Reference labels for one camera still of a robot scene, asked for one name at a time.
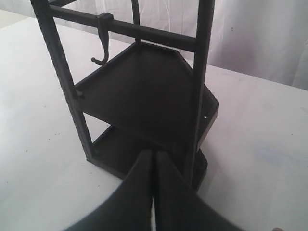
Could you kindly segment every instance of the vertical metal rod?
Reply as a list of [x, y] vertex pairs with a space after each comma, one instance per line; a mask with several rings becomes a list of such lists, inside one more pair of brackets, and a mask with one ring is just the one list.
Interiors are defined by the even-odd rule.
[[87, 160], [94, 154], [87, 123], [78, 104], [78, 95], [63, 51], [59, 34], [50, 12], [48, 0], [31, 0], [38, 24], [71, 112]]
[[[134, 24], [140, 25], [139, 3], [138, 0], [131, 0], [131, 7], [133, 9]], [[141, 39], [135, 39], [136, 43], [141, 43]]]
[[197, 151], [197, 137], [200, 122], [202, 93], [205, 79], [208, 47], [211, 36], [214, 0], [199, 0], [199, 11], [196, 32], [196, 51], [192, 72], [192, 114], [190, 118], [190, 133], [185, 161], [184, 176], [191, 183], [193, 177], [194, 158]]

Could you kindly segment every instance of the dark metal frame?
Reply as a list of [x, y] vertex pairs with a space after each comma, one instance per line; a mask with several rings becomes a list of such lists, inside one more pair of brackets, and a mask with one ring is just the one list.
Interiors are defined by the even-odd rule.
[[[69, 110], [72, 114], [82, 147], [87, 159], [90, 160], [94, 155], [92, 141], [83, 112], [79, 105], [78, 94], [53, 19], [56, 17], [83, 25], [99, 27], [96, 15], [62, 8], [62, 6], [74, 1], [76, 0], [50, 0], [49, 2], [48, 0], [31, 0], [31, 3], [63, 89]], [[194, 52], [191, 130], [184, 173], [186, 180], [191, 182], [193, 163], [197, 151], [197, 131], [200, 121], [214, 0], [200, 0], [199, 2], [196, 38], [141, 26], [138, 0], [132, 0], [132, 10], [134, 24], [118, 20], [106, 21], [108, 31], [134, 37], [137, 43], [140, 43], [141, 40], [147, 40], [161, 45]]]

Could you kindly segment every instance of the white table surface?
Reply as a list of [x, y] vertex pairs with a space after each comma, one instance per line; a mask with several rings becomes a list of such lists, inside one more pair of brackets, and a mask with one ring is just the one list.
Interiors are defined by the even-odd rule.
[[[58, 26], [75, 82], [98, 36]], [[121, 180], [87, 162], [35, 19], [0, 30], [0, 230], [57, 231]], [[111, 40], [111, 57], [128, 44]], [[199, 195], [248, 231], [308, 230], [308, 92], [208, 66], [218, 117], [201, 149]], [[86, 116], [93, 139], [107, 125]]]

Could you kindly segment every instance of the white backdrop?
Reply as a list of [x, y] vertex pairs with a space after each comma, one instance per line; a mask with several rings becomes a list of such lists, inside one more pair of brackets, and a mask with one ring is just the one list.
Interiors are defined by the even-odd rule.
[[[198, 1], [139, 0], [141, 24], [194, 36]], [[130, 0], [78, 0], [67, 7], [110, 12], [132, 22]], [[33, 16], [29, 0], [0, 0], [0, 9]], [[58, 22], [96, 33], [95, 28]], [[208, 63], [308, 90], [307, 41], [307, 0], [216, 0]]]

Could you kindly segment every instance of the shelf tier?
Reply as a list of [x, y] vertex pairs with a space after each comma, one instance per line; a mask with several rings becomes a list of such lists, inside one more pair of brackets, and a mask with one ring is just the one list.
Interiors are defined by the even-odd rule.
[[[111, 174], [123, 179], [142, 150], [161, 150], [156, 145], [110, 126], [94, 143], [95, 156], [89, 161]], [[174, 163], [183, 163], [183, 156], [170, 154]], [[206, 174], [207, 161], [199, 150], [193, 169], [192, 187], [197, 190]]]
[[[175, 50], [132, 44], [76, 84], [82, 110], [172, 153], [187, 147], [192, 69]], [[218, 101], [204, 87], [198, 147]]]

